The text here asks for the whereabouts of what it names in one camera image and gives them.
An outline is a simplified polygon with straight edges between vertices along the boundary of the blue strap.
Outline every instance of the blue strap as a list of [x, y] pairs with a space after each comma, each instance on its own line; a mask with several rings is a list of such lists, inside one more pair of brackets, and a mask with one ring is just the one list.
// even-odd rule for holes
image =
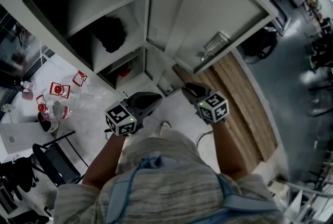
[[[107, 224], [116, 223], [124, 214], [129, 203], [131, 187], [136, 173], [144, 172], [144, 169], [156, 169], [160, 167], [179, 167], [183, 163], [167, 157], [151, 157], [143, 159], [142, 162], [127, 173], [120, 175], [111, 190], [110, 202], [106, 217]], [[232, 215], [258, 214], [278, 211], [274, 202], [249, 198], [234, 194], [230, 185], [223, 177], [216, 175], [224, 194], [223, 208], [216, 214], [195, 221], [195, 224], [221, 223]]]

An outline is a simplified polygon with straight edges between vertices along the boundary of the black bag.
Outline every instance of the black bag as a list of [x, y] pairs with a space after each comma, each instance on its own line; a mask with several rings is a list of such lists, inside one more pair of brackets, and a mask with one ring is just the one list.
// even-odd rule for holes
[[[276, 32], [260, 29], [241, 45], [244, 49], [244, 54], [247, 56], [258, 56], [260, 59], [267, 58], [277, 45]], [[270, 49], [264, 53], [263, 50], [267, 47], [270, 47]]]
[[101, 17], [93, 23], [93, 32], [109, 53], [117, 51], [125, 42], [127, 33], [119, 18]]

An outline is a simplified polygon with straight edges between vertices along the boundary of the person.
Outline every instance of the person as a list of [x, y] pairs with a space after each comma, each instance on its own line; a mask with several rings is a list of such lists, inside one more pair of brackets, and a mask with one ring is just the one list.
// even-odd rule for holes
[[331, 32], [331, 25], [332, 25], [332, 21], [330, 18], [323, 19], [323, 21], [321, 22], [321, 28], [322, 28], [324, 34]]
[[328, 45], [322, 52], [317, 52], [310, 57], [310, 65], [313, 69], [319, 67], [333, 68], [333, 48], [332, 45]]
[[220, 175], [166, 121], [148, 138], [132, 135], [123, 151], [125, 137], [113, 135], [82, 184], [59, 187], [54, 223], [279, 223], [262, 177], [249, 174], [224, 121], [211, 126]]

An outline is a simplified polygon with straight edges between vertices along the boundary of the wooden floor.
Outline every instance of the wooden floor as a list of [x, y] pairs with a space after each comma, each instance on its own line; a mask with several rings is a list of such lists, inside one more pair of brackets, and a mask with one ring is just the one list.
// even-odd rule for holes
[[199, 75], [179, 65], [173, 69], [185, 83], [205, 83], [228, 99], [230, 115], [226, 117], [226, 125], [249, 171], [272, 156], [277, 148], [273, 129], [255, 90], [232, 53]]

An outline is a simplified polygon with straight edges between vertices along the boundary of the open cabinet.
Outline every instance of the open cabinet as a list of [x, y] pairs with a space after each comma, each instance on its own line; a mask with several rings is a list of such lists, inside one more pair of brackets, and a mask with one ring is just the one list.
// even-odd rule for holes
[[[199, 73], [265, 26], [276, 11], [266, 0], [0, 0], [52, 51], [117, 92], [142, 72], [165, 94], [182, 82], [171, 67]], [[102, 18], [121, 21], [114, 52], [96, 36]], [[119, 34], [105, 34], [116, 38]], [[207, 47], [212, 39], [213, 46]], [[130, 72], [119, 76], [120, 68]]]

